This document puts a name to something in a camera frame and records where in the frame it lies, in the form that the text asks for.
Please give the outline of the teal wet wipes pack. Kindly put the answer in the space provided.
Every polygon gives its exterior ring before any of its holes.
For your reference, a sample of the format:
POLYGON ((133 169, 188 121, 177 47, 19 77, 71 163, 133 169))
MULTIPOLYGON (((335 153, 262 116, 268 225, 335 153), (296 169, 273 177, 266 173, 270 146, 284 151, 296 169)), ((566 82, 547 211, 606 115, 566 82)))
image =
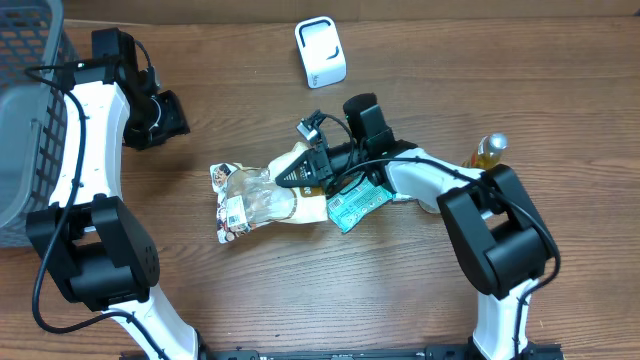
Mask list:
POLYGON ((382 186, 362 174, 327 201, 328 216, 342 233, 351 231, 365 216, 393 199, 382 186))

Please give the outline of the small teal tissue pack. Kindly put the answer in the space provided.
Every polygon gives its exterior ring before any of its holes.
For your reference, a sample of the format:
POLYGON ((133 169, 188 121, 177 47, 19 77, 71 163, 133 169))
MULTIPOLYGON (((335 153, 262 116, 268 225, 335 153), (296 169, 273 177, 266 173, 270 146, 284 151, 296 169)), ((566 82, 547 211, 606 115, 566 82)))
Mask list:
POLYGON ((394 202, 410 202, 410 201, 414 201, 414 198, 408 195, 397 193, 393 196, 393 201, 394 202))

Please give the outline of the brown snack pouch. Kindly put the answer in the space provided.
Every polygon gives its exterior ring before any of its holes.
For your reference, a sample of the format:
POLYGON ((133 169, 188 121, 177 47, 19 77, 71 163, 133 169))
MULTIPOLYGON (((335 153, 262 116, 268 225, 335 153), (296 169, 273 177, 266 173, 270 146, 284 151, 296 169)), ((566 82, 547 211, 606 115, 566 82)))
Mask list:
POLYGON ((210 166, 212 188, 217 194, 216 234, 220 243, 274 222, 308 224, 328 219, 322 188, 284 188, 275 182, 307 149, 306 144, 298 142, 264 168, 240 163, 210 166))

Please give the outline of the yellow oil bottle grey cap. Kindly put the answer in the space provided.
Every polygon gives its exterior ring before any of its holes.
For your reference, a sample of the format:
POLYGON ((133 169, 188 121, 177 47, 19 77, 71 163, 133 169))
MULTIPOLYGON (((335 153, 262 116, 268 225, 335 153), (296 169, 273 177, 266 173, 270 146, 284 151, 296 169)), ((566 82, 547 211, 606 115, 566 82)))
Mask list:
POLYGON ((503 133, 483 137, 471 156, 461 166, 488 170, 496 166, 508 148, 508 138, 503 133))

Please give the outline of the green lid seasoning jar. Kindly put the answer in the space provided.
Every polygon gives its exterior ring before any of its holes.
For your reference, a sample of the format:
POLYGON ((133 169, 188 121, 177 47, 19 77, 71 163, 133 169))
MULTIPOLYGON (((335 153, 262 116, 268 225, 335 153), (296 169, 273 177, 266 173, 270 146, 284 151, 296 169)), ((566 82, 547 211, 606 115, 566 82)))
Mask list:
POLYGON ((427 204, 426 202, 423 202, 422 200, 418 201, 419 206, 427 213, 430 214, 439 214, 440 210, 438 207, 433 207, 429 204, 427 204))

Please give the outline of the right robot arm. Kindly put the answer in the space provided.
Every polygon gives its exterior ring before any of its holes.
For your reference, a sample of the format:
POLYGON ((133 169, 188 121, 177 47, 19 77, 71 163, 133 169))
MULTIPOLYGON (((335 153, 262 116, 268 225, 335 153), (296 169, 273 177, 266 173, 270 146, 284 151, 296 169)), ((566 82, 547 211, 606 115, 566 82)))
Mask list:
POLYGON ((422 350, 375 350, 363 359, 561 359, 560 345, 526 337, 532 294, 555 279, 545 266, 561 263, 559 249, 514 170, 465 168, 395 138, 373 93, 343 105, 349 142, 330 147, 320 128, 326 114, 302 119, 310 149, 278 174, 284 188, 320 187, 335 195, 353 173, 391 193, 421 201, 444 222, 457 261, 478 292, 477 322, 463 344, 422 350))

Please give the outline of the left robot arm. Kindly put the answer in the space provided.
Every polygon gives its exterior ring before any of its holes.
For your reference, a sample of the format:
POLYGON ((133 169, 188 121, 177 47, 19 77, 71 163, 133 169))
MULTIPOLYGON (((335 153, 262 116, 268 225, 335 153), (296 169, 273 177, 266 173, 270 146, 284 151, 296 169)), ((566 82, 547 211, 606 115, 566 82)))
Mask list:
POLYGON ((26 220, 41 259, 33 318, 53 334, 113 319, 144 359, 203 359, 206 346, 162 291, 154 241, 121 189, 123 148, 159 146, 190 128, 154 66, 139 68, 140 41, 118 28, 91 39, 91 58, 55 66, 60 78, 49 84, 63 95, 67 128, 49 205, 26 220))

